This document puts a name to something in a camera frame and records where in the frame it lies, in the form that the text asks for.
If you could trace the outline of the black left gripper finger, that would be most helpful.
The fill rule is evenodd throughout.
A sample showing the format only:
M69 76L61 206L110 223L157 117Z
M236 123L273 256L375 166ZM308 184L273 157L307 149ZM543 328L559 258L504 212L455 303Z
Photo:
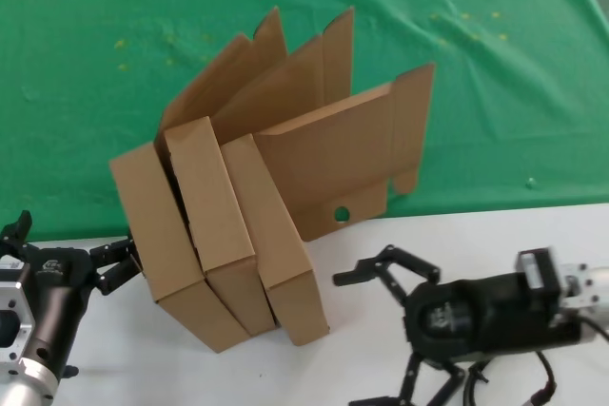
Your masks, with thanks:
M110 295L141 273L141 261L133 238L107 243L89 251L96 272L95 287Z
M1 257L11 256L24 261L23 250L27 246L27 236L32 226L32 217L23 210L16 222L5 225L1 230Z

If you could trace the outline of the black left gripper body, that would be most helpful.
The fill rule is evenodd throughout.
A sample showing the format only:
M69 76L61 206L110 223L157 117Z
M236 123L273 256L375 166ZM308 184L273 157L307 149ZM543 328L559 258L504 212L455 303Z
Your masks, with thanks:
M80 370L69 364L69 355L96 281L89 252L23 246L21 257L34 284L34 327L24 357L56 377L76 377Z

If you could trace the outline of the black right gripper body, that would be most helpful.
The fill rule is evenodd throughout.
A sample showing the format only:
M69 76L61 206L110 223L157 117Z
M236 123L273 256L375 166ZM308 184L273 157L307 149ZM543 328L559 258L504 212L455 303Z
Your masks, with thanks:
M474 361L581 342L581 326L551 323L558 306L536 297L523 274L422 283L403 318L415 352L432 361Z

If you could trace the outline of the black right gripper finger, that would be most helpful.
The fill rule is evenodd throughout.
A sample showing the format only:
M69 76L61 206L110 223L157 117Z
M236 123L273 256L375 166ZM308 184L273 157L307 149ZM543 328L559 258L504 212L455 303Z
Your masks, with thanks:
M335 286L342 287L379 279L398 304L407 304L408 294L389 272L392 264L399 265L431 284L437 285L440 282L439 267L392 244L373 258L358 260L352 270L334 274L332 281Z
M413 406L413 395L424 358L413 353L408 361L402 388L397 396L378 396L350 401L350 406ZM428 406L444 406L456 394L465 380L465 371L452 362L442 362L436 367L449 375L440 390L429 400Z

